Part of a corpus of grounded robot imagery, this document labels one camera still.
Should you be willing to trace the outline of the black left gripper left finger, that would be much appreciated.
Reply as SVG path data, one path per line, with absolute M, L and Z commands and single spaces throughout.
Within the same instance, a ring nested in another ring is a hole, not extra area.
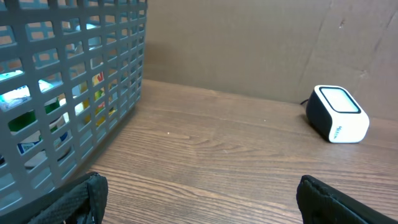
M 1 216 L 1 223 L 95 223 L 103 221 L 108 180 L 89 172 Z

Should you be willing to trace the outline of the green white yogurt cup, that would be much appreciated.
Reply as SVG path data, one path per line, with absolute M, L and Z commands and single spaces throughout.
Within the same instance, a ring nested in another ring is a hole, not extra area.
M 57 108 L 60 107 L 60 102 L 58 98 L 54 98 L 50 101 L 48 101 L 44 108 L 46 113 L 50 113 Z M 16 134 L 26 126 L 32 124 L 35 122 L 37 119 L 35 117 L 35 112 L 29 111 L 24 113 L 23 115 L 13 119 L 12 121 L 9 122 L 9 129 L 12 134 Z M 49 130 L 51 133 L 55 132 L 56 130 L 60 129 L 63 125 L 65 124 L 65 119 L 63 116 L 58 117 L 56 120 L 53 120 L 49 124 Z M 58 149 L 65 141 L 67 141 L 70 138 L 70 134 L 67 132 L 63 133 L 60 137 L 58 137 L 56 140 L 54 140 L 54 148 Z M 20 143 L 17 144 L 17 149 L 21 154 L 24 154 L 28 150 L 30 150 L 32 147 L 37 145 L 39 142 L 41 142 L 42 136 L 40 131 L 36 131 L 34 134 L 30 135 L 29 137 L 25 138 L 22 140 Z

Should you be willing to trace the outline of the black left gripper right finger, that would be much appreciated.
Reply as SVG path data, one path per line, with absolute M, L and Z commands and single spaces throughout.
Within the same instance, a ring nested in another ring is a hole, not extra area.
M 312 177 L 302 176 L 296 200 L 305 224 L 397 224 L 394 220 Z

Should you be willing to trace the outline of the teal snack packet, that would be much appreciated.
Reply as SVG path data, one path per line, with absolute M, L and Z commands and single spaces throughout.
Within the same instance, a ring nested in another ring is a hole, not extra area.
M 9 73 L 2 73 L 1 81 L 10 79 L 18 75 L 22 75 L 23 73 L 24 72 L 22 70 L 15 70 Z M 44 80 L 39 80 L 39 88 L 41 92 L 50 90 L 53 87 L 54 86 L 51 83 L 46 82 Z M 1 95 L 1 109 L 3 111 L 7 111 L 13 107 L 22 104 L 23 102 L 29 99 L 31 99 L 29 87 L 27 85 L 24 85 L 22 87 L 16 88 L 15 90 L 11 90 Z

